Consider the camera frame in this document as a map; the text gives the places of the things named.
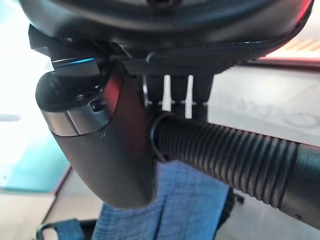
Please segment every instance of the screw hole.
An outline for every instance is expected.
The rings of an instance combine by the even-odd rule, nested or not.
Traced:
[[[106,103],[104,101],[93,101],[91,106],[94,112],[100,112],[106,107]]]

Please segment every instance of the black plastic cover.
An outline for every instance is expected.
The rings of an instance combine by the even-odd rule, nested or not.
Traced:
[[[313,3],[217,0],[159,13],[122,0],[19,1],[31,24],[51,37],[153,48],[270,40],[294,28]]]

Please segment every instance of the black grip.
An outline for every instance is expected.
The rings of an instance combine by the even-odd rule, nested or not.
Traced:
[[[320,229],[320,148],[176,116],[158,121],[153,142],[171,159]]]
[[[156,196],[156,166],[145,113],[126,80],[111,121],[78,136],[53,134],[84,183],[116,208],[145,207]]]

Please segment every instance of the blue fabric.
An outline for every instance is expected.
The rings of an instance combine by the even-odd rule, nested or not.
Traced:
[[[82,232],[80,223],[77,219],[57,222],[55,230],[59,240],[84,240],[85,235]]]
[[[145,208],[104,204],[93,240],[212,240],[228,186],[184,163],[158,164],[158,195]]]

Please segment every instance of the black plastic housing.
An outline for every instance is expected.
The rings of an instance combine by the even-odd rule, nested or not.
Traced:
[[[53,136],[74,170],[101,200],[121,209],[144,207],[156,196],[156,169],[148,125],[139,97],[125,71],[118,66],[112,72],[114,74],[122,78],[123,84],[115,98],[117,101],[107,101],[108,96],[104,96],[106,106],[114,109],[107,124],[87,134],[61,136],[53,133]],[[114,83],[111,83],[106,83],[102,93],[117,94],[112,90]],[[38,85],[37,91],[41,91],[41,86],[46,85]],[[49,108],[47,103],[45,111],[48,112]]]

